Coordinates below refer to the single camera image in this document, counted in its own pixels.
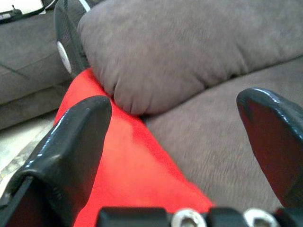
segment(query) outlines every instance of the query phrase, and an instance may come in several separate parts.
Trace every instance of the red fabric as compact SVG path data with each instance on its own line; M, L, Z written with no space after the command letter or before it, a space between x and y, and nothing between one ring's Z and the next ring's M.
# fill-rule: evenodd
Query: red fabric
M106 94L91 70L82 72L67 91L55 122L79 101L97 95ZM74 226L94 226L103 206L164 207L168 212L191 207L208 211L210 200L184 178L141 120L113 102L111 105L113 114L93 189Z

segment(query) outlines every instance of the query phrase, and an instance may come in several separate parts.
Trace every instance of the metal screw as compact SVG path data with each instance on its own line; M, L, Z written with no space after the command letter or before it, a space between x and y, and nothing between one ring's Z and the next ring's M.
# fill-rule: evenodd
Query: metal screw
M173 216L171 227L206 227L206 222L197 211L182 209Z
M269 213L251 208L244 212L244 219L249 227L280 227L277 220Z

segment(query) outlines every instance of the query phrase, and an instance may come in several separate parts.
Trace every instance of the floor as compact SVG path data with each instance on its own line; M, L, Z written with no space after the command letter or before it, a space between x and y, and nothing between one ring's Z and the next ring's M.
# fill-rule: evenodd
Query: floor
M56 111L0 131L0 196L9 179L53 126Z

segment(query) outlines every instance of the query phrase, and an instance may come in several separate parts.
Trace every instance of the red cloth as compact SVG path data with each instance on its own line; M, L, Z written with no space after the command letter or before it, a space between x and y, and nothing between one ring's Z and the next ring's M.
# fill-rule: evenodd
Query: red cloth
M91 70L82 72L68 89L55 122L79 101L97 95L106 94ZM208 211L210 200L185 179L143 122L113 102L111 105L113 114L93 189L74 226L94 226L103 206L164 207L168 212L190 207Z

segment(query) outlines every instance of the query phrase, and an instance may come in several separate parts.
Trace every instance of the gray couch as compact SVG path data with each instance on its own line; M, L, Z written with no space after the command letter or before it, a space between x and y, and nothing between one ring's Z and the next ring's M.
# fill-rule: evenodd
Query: gray couch
M302 12L297 0L107 0L78 33L101 86L188 180L220 206L273 210L236 96L263 87L303 106Z
M70 83L53 11L0 25L0 129L57 109Z

